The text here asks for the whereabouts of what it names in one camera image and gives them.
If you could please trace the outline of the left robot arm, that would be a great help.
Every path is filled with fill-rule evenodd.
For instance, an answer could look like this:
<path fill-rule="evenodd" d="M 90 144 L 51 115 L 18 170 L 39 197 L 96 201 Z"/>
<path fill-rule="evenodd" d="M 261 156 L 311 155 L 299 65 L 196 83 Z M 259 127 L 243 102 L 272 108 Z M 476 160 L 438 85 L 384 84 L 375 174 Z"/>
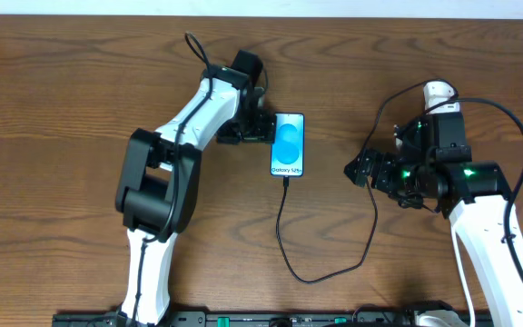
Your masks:
<path fill-rule="evenodd" d="M 174 246 L 197 204 L 202 153 L 220 144 L 272 144 L 276 116 L 264 108 L 261 58 L 241 50 L 229 66 L 208 64 L 190 102 L 155 131 L 127 144 L 115 208 L 123 215 L 131 259 L 119 326 L 156 326 L 169 310 Z"/>

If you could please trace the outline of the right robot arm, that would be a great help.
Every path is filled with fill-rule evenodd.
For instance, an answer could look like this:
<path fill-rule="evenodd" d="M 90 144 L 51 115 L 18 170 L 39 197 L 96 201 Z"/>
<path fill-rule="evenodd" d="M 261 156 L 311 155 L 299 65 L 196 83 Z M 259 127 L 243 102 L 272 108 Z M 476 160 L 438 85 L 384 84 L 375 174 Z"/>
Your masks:
<path fill-rule="evenodd" d="M 436 200 L 463 244 L 497 326 L 523 326 L 523 235 L 516 189 L 499 165 L 475 162 L 462 113 L 426 114 L 395 130 L 397 150 L 363 148 L 344 168 L 360 187 L 378 190 L 402 207 Z"/>

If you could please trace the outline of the blue Galaxy smartphone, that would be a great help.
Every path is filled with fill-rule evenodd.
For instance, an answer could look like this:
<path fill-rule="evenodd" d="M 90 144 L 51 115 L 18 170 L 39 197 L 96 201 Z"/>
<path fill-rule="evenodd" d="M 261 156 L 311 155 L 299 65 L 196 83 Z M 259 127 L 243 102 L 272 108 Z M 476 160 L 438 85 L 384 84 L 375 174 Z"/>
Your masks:
<path fill-rule="evenodd" d="M 305 117 L 303 114 L 284 113 L 276 114 L 276 118 L 275 140 L 271 146 L 271 175 L 302 177 Z"/>

